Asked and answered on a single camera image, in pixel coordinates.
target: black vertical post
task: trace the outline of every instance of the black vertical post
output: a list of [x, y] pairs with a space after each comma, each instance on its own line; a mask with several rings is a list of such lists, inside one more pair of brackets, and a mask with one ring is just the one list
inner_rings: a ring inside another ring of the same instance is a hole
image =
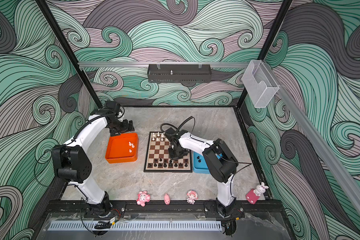
[[[276, 35], [279, 32], [281, 25], [283, 24], [284, 18], [287, 15], [287, 12], [288, 12], [289, 7], [291, 6], [291, 3], [292, 3], [292, 0], [284, 0], [281, 3], [279, 12], [277, 13], [276, 18], [274, 19], [271, 30], [269, 31], [269, 34], [264, 42], [263, 48], [261, 49], [257, 60], [264, 60], [265, 57], [267, 56], [267, 53], [268, 53], [274, 39], [276, 38]], [[242, 94], [240, 96], [239, 101], [237, 102], [237, 105], [236, 105], [237, 108], [241, 107], [246, 96], [247, 96], [247, 91], [244, 89], [244, 91], [242, 92]]]
[[68, 56], [69, 60], [71, 61], [72, 65], [74, 66], [77, 74], [81, 78], [82, 82], [86, 86], [86, 88], [89, 91], [89, 94], [91, 95], [92, 99], [95, 101], [98, 108], [102, 108], [101, 101], [99, 97], [97, 96], [95, 90], [93, 89], [91, 82], [89, 81], [87, 75], [83, 70], [80, 69], [78, 60], [72, 51], [71, 47], [68, 44], [68, 41], [64, 37], [56, 19], [53, 17], [51, 10], [49, 9], [47, 3], [45, 0], [35, 0], [37, 5], [39, 6], [41, 12], [43, 13], [45, 19], [47, 20], [49, 26], [51, 27], [52, 31], [56, 35], [58, 41], [60, 42], [63, 50], [65, 51], [66, 55]]

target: robotic arm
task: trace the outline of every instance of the robotic arm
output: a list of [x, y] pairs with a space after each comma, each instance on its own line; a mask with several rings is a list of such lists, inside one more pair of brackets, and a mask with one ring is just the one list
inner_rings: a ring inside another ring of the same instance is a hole
[[203, 155], [212, 177], [218, 181], [217, 210], [223, 217], [229, 216], [236, 199], [231, 195], [231, 181], [238, 166], [237, 159], [223, 140], [206, 140], [179, 129], [175, 131], [170, 127], [164, 132], [170, 141], [169, 157], [179, 159], [187, 155], [188, 149]]
[[95, 137], [105, 127], [109, 128], [111, 136], [135, 131], [133, 122], [122, 120], [123, 116], [124, 112], [120, 111], [119, 103], [107, 101], [105, 108], [92, 111], [88, 121], [75, 136], [51, 150], [55, 176], [68, 182], [69, 185], [74, 185], [90, 205], [91, 210], [102, 217], [107, 216], [111, 205], [108, 194], [90, 175], [92, 164], [87, 152]]

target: chessboard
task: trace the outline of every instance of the chessboard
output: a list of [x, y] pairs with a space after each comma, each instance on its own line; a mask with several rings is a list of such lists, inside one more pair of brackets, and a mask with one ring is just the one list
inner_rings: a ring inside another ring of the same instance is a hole
[[171, 160], [168, 148], [169, 141], [162, 132], [150, 132], [144, 172], [192, 172], [190, 151], [183, 158]]

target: chessboard border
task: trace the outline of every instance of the chessboard border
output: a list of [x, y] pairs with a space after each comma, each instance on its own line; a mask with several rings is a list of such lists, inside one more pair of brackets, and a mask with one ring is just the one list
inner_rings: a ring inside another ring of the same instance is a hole
[[148, 143], [147, 143], [147, 153], [145, 155], [145, 162], [144, 162], [144, 172], [193, 172], [193, 166], [192, 166], [192, 151], [189, 150], [189, 166], [190, 166], [190, 170], [148, 170], [145, 169], [145, 166], [147, 165], [147, 161], [148, 161], [148, 153], [149, 153], [149, 146], [150, 146], [150, 142], [151, 142], [151, 134], [152, 133], [156, 133], [156, 132], [160, 132], [160, 131], [151, 131], [149, 132], [149, 138], [148, 138]]

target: blue tray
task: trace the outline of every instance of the blue tray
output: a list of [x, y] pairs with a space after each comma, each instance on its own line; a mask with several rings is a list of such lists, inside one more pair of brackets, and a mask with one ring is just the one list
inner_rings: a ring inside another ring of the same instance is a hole
[[206, 174], [210, 174], [209, 170], [208, 170], [208, 166], [206, 165], [206, 162], [204, 160], [204, 157], [200, 154], [198, 154], [197, 152], [193, 152], [193, 172], [196, 173], [206, 173]]

